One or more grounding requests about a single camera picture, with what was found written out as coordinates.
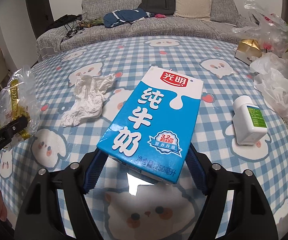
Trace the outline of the gold foil snack bag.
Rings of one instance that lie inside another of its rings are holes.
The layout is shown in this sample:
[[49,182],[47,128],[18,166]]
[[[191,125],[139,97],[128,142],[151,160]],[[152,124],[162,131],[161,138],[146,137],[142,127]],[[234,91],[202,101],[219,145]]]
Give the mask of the gold foil snack bag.
[[15,71],[0,92],[0,129],[20,116],[28,120],[27,127],[16,133],[5,147],[10,150],[37,132],[40,125],[40,103],[36,97],[36,79],[29,66]]

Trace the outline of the blue white milk carton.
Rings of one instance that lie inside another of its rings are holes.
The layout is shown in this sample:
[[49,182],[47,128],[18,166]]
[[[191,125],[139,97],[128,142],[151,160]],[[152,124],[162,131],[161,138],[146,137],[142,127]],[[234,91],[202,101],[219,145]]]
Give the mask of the blue white milk carton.
[[175,184],[188,153],[203,81],[152,66],[97,144],[109,157]]

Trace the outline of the white pill bottle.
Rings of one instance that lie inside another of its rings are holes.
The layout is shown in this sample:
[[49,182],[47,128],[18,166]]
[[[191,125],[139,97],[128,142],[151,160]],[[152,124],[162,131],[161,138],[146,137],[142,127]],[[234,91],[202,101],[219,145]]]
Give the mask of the white pill bottle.
[[233,102],[233,125],[239,145],[255,145],[267,132],[267,125],[261,109],[254,105],[247,95],[237,97]]

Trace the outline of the blue checkered bear tablecloth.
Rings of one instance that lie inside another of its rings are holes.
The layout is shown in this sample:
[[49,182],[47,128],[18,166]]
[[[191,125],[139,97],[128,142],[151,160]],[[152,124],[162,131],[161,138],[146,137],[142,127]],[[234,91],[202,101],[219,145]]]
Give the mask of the blue checkered bear tablecloth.
[[251,170],[279,236],[288,231],[288,123],[254,88],[235,44],[135,37],[36,64],[40,126],[0,152],[0,189],[17,215],[39,170],[110,148],[85,200],[106,239],[187,239],[205,203],[186,143],[228,171]]

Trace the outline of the clear plastic bags pile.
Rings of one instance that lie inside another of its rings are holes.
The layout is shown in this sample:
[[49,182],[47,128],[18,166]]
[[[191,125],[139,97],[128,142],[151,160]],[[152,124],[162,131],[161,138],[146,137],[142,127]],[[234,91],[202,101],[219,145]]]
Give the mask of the clear plastic bags pile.
[[250,64],[254,88],[267,105],[288,121],[288,22],[269,14],[255,0],[244,0],[257,25],[233,28],[241,40],[257,40],[262,56]]

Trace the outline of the gold white small box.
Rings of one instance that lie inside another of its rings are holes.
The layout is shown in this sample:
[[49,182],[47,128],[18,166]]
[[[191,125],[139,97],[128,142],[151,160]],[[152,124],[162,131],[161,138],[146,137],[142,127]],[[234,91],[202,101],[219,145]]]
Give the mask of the gold white small box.
[[235,58],[250,65],[262,56],[262,51],[257,40],[242,40],[235,52]]

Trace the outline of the blue jacket on sofa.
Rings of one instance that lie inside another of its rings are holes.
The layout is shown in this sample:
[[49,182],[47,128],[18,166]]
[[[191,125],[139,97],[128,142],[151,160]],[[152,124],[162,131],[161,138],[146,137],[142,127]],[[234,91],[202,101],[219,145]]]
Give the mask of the blue jacket on sofa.
[[125,23],[134,23],[136,21],[143,20],[145,18],[154,17],[155,14],[146,12],[141,8],[115,10],[107,13],[103,17],[103,24],[106,28],[113,28]]

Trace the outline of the pink cloth on sofa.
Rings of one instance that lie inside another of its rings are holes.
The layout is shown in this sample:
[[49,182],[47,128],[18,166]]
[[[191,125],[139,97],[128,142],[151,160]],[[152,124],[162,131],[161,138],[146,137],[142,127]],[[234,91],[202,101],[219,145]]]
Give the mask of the pink cloth on sofa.
[[155,14],[155,18],[166,18],[163,14]]

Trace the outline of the black backpack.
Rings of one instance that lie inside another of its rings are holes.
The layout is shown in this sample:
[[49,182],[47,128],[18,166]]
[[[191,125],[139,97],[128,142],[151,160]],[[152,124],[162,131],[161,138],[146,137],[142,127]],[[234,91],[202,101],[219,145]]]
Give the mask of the black backpack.
[[171,16],[175,12],[175,0],[141,0],[139,8],[153,14]]

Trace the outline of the beige cushion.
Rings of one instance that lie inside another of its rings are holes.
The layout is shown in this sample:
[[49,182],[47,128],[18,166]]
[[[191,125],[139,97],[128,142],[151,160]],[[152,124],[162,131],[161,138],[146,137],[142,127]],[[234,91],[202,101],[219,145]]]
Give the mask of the beige cushion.
[[175,3],[177,17],[211,20],[212,0],[175,0]]

